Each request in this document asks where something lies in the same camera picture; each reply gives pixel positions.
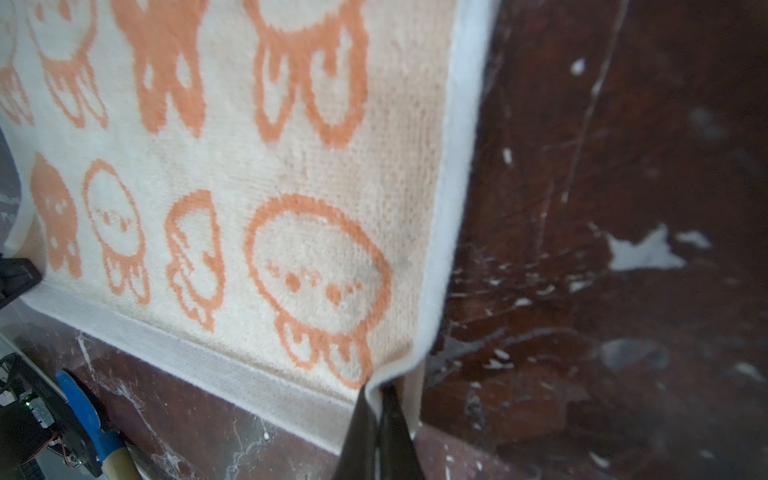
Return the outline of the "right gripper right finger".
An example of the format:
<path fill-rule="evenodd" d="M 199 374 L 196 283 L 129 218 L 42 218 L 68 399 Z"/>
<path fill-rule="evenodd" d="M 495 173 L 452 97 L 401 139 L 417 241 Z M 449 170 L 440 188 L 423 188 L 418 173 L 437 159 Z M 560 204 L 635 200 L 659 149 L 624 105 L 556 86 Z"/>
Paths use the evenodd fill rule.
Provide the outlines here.
<path fill-rule="evenodd" d="M 382 415 L 379 427 L 379 478 L 424 480 L 408 424 L 394 384 L 381 389 Z"/>

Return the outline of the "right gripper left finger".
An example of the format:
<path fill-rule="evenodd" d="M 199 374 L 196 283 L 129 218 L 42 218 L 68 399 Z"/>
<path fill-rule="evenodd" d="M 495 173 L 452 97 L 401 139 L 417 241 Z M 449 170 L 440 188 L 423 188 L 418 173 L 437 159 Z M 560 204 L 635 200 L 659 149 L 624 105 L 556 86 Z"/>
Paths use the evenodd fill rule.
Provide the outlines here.
<path fill-rule="evenodd" d="M 354 406 L 336 470 L 332 480 L 374 480 L 378 423 L 370 407 L 365 388 L 361 388 Z"/>

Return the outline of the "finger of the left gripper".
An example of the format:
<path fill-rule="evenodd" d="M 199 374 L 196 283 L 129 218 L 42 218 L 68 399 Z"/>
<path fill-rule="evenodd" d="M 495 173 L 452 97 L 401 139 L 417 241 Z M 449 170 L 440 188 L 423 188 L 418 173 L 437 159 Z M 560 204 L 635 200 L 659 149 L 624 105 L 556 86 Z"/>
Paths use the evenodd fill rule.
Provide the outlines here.
<path fill-rule="evenodd" d="M 37 267 L 27 258 L 0 260 L 0 308 L 3 309 L 42 280 Z"/>

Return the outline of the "orange patterned towel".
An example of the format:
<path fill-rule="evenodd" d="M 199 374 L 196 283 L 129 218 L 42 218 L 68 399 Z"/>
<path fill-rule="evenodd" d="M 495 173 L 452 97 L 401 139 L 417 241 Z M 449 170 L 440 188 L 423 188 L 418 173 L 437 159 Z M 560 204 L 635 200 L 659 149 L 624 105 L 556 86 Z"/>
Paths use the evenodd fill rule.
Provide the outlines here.
<path fill-rule="evenodd" d="M 5 1 L 35 312 L 326 450 L 419 426 L 495 1 Z"/>

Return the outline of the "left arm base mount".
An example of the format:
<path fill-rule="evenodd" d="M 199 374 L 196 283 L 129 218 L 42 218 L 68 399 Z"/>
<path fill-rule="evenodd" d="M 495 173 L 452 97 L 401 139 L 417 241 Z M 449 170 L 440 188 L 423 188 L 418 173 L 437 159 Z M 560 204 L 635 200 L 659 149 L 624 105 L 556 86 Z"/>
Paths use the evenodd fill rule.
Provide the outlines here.
<path fill-rule="evenodd" d="M 92 440 L 62 396 L 18 353 L 1 357 L 1 477 L 44 479 L 38 458 L 57 456 L 95 479 L 103 474 Z"/>

